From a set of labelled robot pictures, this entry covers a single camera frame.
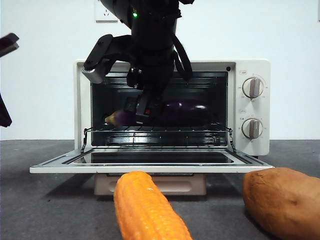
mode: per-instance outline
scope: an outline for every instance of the toaster oven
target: toaster oven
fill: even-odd
[[[247,173],[273,166],[269,152],[270,64],[265,59],[193,61],[185,82],[174,72],[164,100],[210,105],[204,126],[113,126],[105,115],[141,90],[127,86],[129,64],[116,62],[100,84],[74,64],[74,150],[30,167],[30,173],[95,174],[95,194],[114,191],[121,174],[144,171],[167,195],[206,194],[206,174]]]

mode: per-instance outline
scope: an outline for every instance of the wall outlet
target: wall outlet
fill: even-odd
[[[96,23],[117,23],[118,18],[103,6],[100,0],[94,0],[95,22]]]

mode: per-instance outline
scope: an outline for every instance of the oven knob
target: oven knob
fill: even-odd
[[[242,124],[242,133],[248,139],[257,139],[262,134],[262,124],[255,118],[250,118]]]
[[[264,90],[264,85],[260,78],[251,77],[244,81],[242,85],[243,93],[251,99],[259,97]]]

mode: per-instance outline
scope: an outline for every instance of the oven base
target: oven base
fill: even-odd
[[[95,195],[113,195],[119,176],[97,173],[94,177]],[[206,175],[153,176],[152,180],[164,195],[206,195]]]

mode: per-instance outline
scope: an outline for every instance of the white wall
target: white wall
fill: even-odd
[[[195,0],[177,35],[192,60],[271,62],[272,139],[320,139],[317,0]],[[2,0],[1,35],[20,48],[1,59],[1,94],[13,119],[1,139],[73,139],[73,62],[121,23],[95,23],[93,0]]]

